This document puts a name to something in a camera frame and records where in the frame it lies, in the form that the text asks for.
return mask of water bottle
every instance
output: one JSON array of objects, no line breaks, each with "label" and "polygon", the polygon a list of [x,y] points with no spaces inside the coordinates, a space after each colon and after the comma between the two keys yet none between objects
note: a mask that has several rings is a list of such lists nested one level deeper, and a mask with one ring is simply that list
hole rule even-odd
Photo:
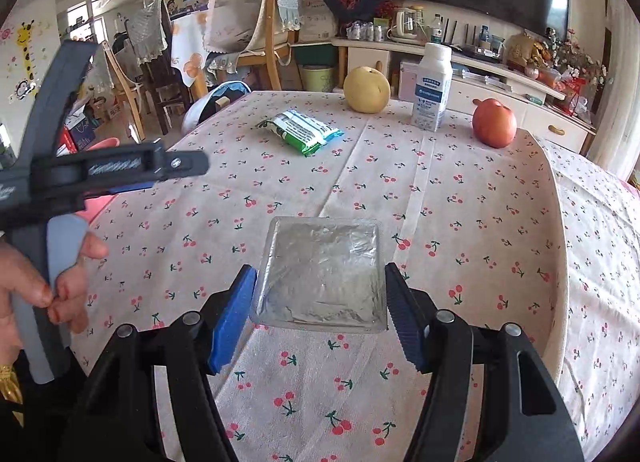
[{"label": "water bottle", "polygon": [[442,19],[440,14],[436,14],[436,17],[429,23],[429,32],[431,34],[431,43],[438,45],[442,43]]},{"label": "water bottle", "polygon": [[478,46],[484,48],[484,50],[491,48],[491,36],[489,35],[489,27],[487,25],[482,25],[482,30],[478,36]]}]

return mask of wooden chair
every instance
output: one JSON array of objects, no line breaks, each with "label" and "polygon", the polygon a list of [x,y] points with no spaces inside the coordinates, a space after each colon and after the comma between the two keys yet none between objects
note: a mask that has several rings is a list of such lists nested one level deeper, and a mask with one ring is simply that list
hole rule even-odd
[{"label": "wooden chair", "polygon": [[[172,46],[172,25],[169,19],[169,12],[166,8],[164,0],[162,0],[162,16],[161,16],[162,30],[164,31],[164,37],[166,39],[167,48],[162,52],[162,55],[153,59],[149,63],[140,64],[142,69],[143,84],[151,94],[151,99],[156,108],[156,117],[158,117],[158,124],[162,130],[162,134],[166,135],[169,132],[169,127],[172,127],[171,119],[166,110],[169,106],[184,107],[184,112],[187,113],[191,107],[191,95],[189,89],[182,82],[182,76],[180,72],[171,66],[171,46]],[[169,86],[177,87],[177,94],[171,98],[162,100],[160,90]]]},{"label": "wooden chair", "polygon": [[[279,14],[276,12],[276,0],[266,0],[265,10],[265,26],[264,26],[264,48],[243,52],[240,54],[237,66],[260,66],[258,73],[260,82],[264,85],[268,83],[271,90],[280,91],[280,76],[278,75],[278,67],[276,60],[286,59],[290,52],[290,44],[294,42],[295,32],[288,31],[287,42],[275,45],[273,41],[273,25],[274,18]],[[224,70],[216,70],[216,78],[220,83],[226,81],[226,72]]]},{"label": "wooden chair", "polygon": [[145,95],[145,92],[143,91],[144,86],[139,82],[129,79],[129,77],[124,74],[107,41],[102,42],[102,49],[104,50],[104,54],[107,56],[107,62],[110,64],[111,70],[114,72],[116,79],[118,80],[118,84],[116,84],[114,89],[114,95],[118,102],[125,102],[129,105],[138,137],[137,140],[145,140],[145,130],[142,126],[139,107],[134,96],[138,96],[138,101],[140,102],[140,106],[142,106],[143,95]]}]

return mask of towel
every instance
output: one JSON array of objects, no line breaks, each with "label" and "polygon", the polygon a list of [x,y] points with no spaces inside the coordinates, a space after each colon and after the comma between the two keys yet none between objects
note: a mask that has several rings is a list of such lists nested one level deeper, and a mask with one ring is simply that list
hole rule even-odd
[{"label": "towel", "polygon": [[127,32],[139,64],[160,57],[167,46],[162,30],[162,0],[138,10],[127,22]]}]

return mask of bottle cap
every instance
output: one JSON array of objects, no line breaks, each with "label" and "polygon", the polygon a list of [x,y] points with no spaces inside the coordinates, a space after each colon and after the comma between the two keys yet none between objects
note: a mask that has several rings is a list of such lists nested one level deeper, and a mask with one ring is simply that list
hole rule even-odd
[{"label": "bottle cap", "polygon": [[424,56],[436,61],[450,61],[451,48],[437,43],[427,43],[424,45]]}]

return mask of gold bracelet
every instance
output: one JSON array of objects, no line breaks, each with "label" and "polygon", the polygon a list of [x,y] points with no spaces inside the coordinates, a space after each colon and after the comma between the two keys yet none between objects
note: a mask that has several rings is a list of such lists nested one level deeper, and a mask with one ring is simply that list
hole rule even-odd
[{"label": "gold bracelet", "polygon": [[[12,365],[0,365],[0,394],[5,400],[22,404],[22,392],[18,384],[18,376]],[[22,413],[14,412],[14,415],[20,426],[24,427]]]}]

